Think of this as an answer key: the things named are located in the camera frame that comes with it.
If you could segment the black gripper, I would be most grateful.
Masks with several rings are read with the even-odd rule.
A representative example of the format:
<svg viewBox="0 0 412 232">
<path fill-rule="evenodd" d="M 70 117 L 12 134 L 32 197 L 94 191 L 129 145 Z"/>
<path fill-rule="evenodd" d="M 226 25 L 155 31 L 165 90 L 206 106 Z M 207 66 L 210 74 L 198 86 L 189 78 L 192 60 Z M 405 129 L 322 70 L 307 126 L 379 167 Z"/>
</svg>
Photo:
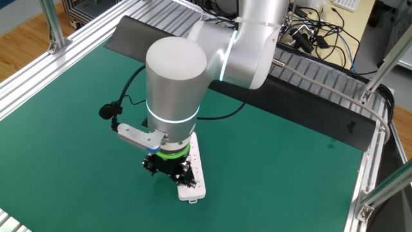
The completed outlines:
<svg viewBox="0 0 412 232">
<path fill-rule="evenodd" d="M 176 175 L 179 186 L 188 188 L 196 187 L 196 180 L 192 172 L 191 163 L 186 162 L 185 157 L 164 159 L 158 155 L 148 154 L 143 160 L 142 165 L 152 177 L 158 172 L 172 176 Z"/>
</svg>

